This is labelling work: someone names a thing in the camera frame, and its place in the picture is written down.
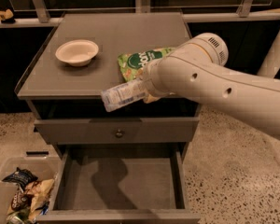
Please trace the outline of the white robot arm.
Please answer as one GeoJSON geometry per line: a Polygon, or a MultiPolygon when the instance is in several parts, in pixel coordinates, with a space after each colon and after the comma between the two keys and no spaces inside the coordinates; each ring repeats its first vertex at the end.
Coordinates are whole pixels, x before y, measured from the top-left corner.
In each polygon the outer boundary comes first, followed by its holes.
{"type": "Polygon", "coordinates": [[[175,94],[230,115],[280,140],[280,79],[225,66],[228,48],[213,33],[197,35],[143,69],[149,94],[175,94]]]}

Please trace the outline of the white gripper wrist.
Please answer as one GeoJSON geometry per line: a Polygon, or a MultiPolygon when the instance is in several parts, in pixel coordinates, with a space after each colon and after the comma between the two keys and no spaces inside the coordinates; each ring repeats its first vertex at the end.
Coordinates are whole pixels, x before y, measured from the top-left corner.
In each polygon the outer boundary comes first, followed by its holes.
{"type": "Polygon", "coordinates": [[[147,63],[144,68],[139,69],[136,73],[136,78],[140,78],[144,82],[147,92],[149,93],[143,99],[145,104],[156,102],[162,97],[171,95],[171,93],[168,91],[158,90],[152,80],[152,70],[160,61],[160,59],[152,60],[151,62],[147,63]]]}

